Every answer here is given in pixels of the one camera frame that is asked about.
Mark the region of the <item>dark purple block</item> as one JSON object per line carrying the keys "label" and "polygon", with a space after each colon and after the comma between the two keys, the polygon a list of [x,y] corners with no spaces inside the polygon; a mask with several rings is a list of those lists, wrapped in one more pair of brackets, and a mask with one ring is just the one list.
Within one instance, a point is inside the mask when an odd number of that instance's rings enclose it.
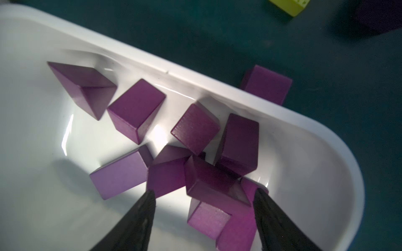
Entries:
{"label": "dark purple block", "polygon": [[184,166],[192,155],[187,148],[166,145],[148,169],[147,190],[160,198],[185,187]]}

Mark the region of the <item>small purple cube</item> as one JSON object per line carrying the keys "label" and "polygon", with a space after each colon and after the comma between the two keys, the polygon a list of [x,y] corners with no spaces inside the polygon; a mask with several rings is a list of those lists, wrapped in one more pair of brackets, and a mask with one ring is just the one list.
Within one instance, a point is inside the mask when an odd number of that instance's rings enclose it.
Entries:
{"label": "small purple cube", "polygon": [[268,193],[268,189],[262,184],[252,181],[246,177],[240,180],[251,208],[242,216],[232,216],[227,222],[219,237],[216,240],[218,251],[249,251],[254,241],[257,226],[253,208],[255,192],[258,188]]}
{"label": "small purple cube", "polygon": [[199,155],[220,129],[219,119],[197,101],[188,107],[171,134],[191,152]]}

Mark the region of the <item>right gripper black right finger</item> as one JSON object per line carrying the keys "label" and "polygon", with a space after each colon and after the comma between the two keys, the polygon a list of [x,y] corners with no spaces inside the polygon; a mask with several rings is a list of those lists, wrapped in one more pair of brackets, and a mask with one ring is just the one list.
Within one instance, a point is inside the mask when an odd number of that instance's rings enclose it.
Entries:
{"label": "right gripper black right finger", "polygon": [[319,251],[268,193],[255,191],[253,208],[255,221],[264,251]]}

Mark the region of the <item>white plastic storage bin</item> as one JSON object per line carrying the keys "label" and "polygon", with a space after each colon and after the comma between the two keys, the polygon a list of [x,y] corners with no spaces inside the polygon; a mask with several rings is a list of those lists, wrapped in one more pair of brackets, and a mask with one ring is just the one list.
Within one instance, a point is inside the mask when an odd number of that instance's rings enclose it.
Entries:
{"label": "white plastic storage bin", "polygon": [[231,113],[260,124],[249,178],[322,250],[345,251],[364,211],[363,178],[347,145],[321,123],[213,78],[37,9],[1,5],[1,250],[88,251],[144,193],[103,200],[89,174],[134,150],[109,115],[80,109],[48,62],[97,69],[118,97],[145,79],[166,94],[144,143],[179,145],[173,126],[202,103],[225,125]]}

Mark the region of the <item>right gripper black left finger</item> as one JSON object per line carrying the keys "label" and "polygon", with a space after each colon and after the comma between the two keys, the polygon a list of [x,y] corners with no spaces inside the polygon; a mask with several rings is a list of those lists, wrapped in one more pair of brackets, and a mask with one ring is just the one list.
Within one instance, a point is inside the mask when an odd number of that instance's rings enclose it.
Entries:
{"label": "right gripper black left finger", "polygon": [[153,190],[146,191],[92,250],[146,251],[150,241],[155,211],[155,192]]}

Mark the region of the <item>purple arch block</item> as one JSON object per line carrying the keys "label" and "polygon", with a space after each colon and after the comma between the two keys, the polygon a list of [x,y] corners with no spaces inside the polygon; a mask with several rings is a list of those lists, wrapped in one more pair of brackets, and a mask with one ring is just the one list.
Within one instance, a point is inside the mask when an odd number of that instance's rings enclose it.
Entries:
{"label": "purple arch block", "polygon": [[259,156],[259,129],[258,122],[230,114],[214,165],[235,178],[256,170]]}

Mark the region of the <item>purple brick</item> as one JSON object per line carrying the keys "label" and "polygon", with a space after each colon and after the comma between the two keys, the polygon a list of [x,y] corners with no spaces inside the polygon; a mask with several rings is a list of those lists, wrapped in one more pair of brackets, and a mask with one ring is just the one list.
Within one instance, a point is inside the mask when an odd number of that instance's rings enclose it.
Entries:
{"label": "purple brick", "polygon": [[117,85],[95,68],[56,62],[47,62],[47,65],[74,103],[99,121]]}
{"label": "purple brick", "polygon": [[153,156],[143,145],[90,173],[101,198],[108,200],[147,181]]}
{"label": "purple brick", "polygon": [[140,79],[107,108],[116,130],[140,145],[166,94]]}
{"label": "purple brick", "polygon": [[197,156],[184,165],[188,196],[231,215],[243,215],[251,209],[240,181]]}

